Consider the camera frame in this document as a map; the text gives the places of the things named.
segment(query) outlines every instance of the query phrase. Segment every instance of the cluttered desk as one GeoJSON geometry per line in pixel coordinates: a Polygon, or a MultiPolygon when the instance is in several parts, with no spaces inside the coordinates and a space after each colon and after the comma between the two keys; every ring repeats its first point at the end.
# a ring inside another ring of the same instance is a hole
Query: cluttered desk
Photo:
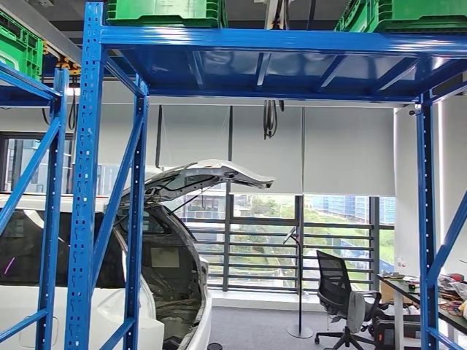
{"type": "MultiPolygon", "coordinates": [[[[404,338],[404,336],[403,305],[408,300],[413,304],[420,304],[418,283],[397,276],[378,275],[378,278],[394,291],[395,348],[404,349],[404,346],[416,346],[418,341],[404,338]]],[[[462,316],[462,298],[447,285],[446,284],[446,287],[444,288],[444,284],[438,283],[440,288],[438,317],[447,323],[448,337],[456,342],[454,329],[467,334],[467,319],[462,316]]]]}

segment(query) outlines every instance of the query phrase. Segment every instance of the green plastic crate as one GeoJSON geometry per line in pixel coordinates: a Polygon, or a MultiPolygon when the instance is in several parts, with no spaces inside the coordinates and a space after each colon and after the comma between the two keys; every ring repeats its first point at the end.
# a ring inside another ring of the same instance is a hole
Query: green plastic crate
{"type": "Polygon", "coordinates": [[[224,0],[109,0],[113,25],[226,28],[224,0]]]}
{"type": "Polygon", "coordinates": [[[467,0],[351,0],[336,30],[467,33],[467,0]]]}
{"type": "Polygon", "coordinates": [[[0,62],[39,80],[43,47],[42,39],[0,11],[0,62]]]}

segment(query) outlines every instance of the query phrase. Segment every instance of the blue metal shelving rack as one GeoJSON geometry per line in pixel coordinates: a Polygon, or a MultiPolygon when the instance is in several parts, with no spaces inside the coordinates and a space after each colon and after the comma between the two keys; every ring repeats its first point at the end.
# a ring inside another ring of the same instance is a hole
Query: blue metal shelving rack
{"type": "Polygon", "coordinates": [[[0,211],[1,235],[42,157],[48,150],[49,167],[42,244],[38,311],[8,330],[0,332],[0,343],[36,322],[36,348],[51,349],[52,345],[58,220],[66,126],[65,92],[68,87],[68,80],[67,70],[56,69],[54,89],[51,89],[0,63],[0,81],[8,84],[0,86],[0,105],[50,107],[50,127],[18,183],[14,186],[7,203],[0,211]]]}
{"type": "Polygon", "coordinates": [[[123,339],[136,349],[147,96],[213,96],[415,104],[417,121],[422,349],[438,341],[438,274],[467,217],[462,201],[445,243],[435,253],[433,113],[438,101],[467,82],[435,88],[467,69],[462,36],[406,36],[305,31],[259,31],[104,24],[104,5],[86,2],[72,221],[66,349],[87,349],[91,298],[125,178],[131,168],[129,254],[125,318],[103,349],[123,339]],[[120,52],[133,81],[110,58],[120,52]],[[94,246],[93,217],[103,72],[135,94],[134,124],[122,165],[94,246]]]}

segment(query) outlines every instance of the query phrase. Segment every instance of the ceiling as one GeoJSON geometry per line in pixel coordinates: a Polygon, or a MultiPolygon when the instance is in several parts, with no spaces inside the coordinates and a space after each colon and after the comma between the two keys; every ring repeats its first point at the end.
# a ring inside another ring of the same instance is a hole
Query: ceiling
{"type": "MultiPolygon", "coordinates": [[[[259,0],[225,0],[230,28],[264,28],[266,4],[259,0]]],[[[290,4],[292,29],[305,29],[311,0],[293,0],[290,4]]],[[[349,0],[315,0],[314,30],[332,30],[349,0]]],[[[85,0],[54,0],[51,7],[34,5],[44,17],[80,44],[85,0]]]]}

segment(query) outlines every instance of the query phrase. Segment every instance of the white car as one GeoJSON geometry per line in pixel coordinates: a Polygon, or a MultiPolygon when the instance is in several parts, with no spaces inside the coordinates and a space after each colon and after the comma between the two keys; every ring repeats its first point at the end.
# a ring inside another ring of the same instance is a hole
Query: white car
{"type": "MultiPolygon", "coordinates": [[[[190,230],[162,202],[222,182],[266,188],[273,178],[205,160],[145,182],[138,349],[206,350],[212,311],[208,263],[198,256],[190,230]]],[[[128,197],[128,190],[122,197],[92,295],[89,349],[101,348],[123,320],[128,197]]],[[[0,195],[0,207],[8,198],[0,195]]],[[[96,200],[95,235],[107,201],[96,200]]],[[[0,332],[36,311],[45,203],[44,195],[23,195],[0,236],[0,332]]],[[[53,349],[64,347],[72,204],[72,196],[62,196],[53,349]]],[[[31,325],[0,343],[0,350],[32,349],[35,343],[36,326],[31,325]]]]}

